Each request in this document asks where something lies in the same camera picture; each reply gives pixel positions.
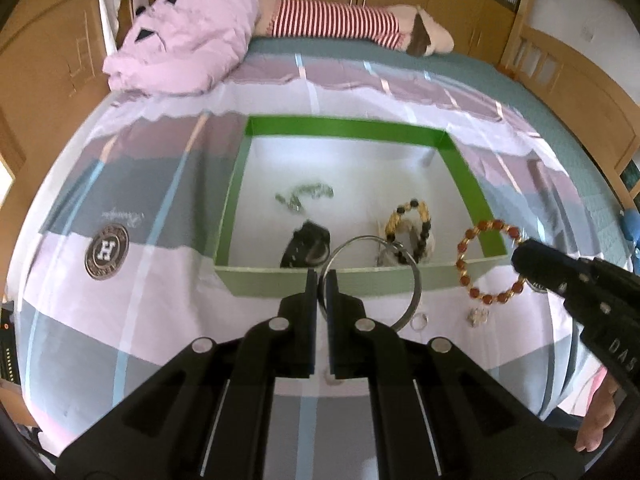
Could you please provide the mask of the person's right hand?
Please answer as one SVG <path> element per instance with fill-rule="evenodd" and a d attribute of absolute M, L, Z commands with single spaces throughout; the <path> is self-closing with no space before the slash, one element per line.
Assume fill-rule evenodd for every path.
<path fill-rule="evenodd" d="M 611 373 L 606 374 L 602 384 L 594 393 L 582 426 L 580 426 L 574 448 L 577 452 L 594 452 L 602 443 L 604 430 L 612 424 L 616 413 L 614 396 L 620 390 Z"/>

